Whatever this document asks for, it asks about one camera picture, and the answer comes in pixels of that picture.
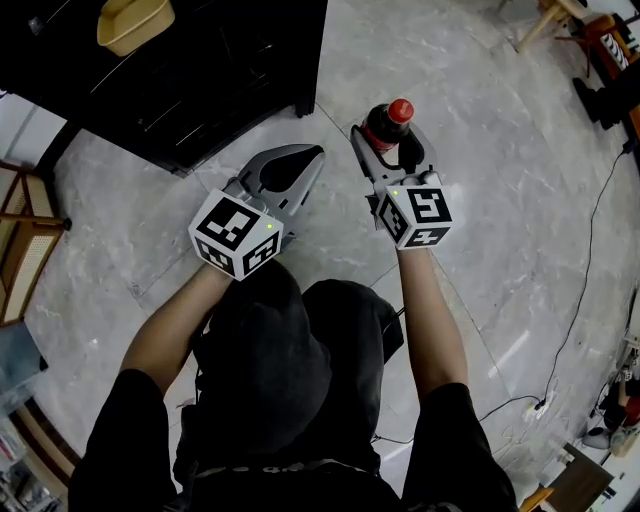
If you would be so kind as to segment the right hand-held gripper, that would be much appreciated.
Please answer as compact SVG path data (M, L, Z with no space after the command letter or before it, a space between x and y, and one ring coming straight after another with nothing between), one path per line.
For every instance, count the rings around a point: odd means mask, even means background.
M351 127L350 142L373 186L367 199L376 228L386 231L397 249L436 246L451 229L453 219L433 170L431 143L409 130L399 142L398 166L388 164L357 125Z

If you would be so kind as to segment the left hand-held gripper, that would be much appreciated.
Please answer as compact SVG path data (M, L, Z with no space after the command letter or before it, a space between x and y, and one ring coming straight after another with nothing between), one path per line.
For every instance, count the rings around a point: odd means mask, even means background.
M219 190L211 191L188 231L196 255L242 281L278 255L324 166L319 145L262 151Z

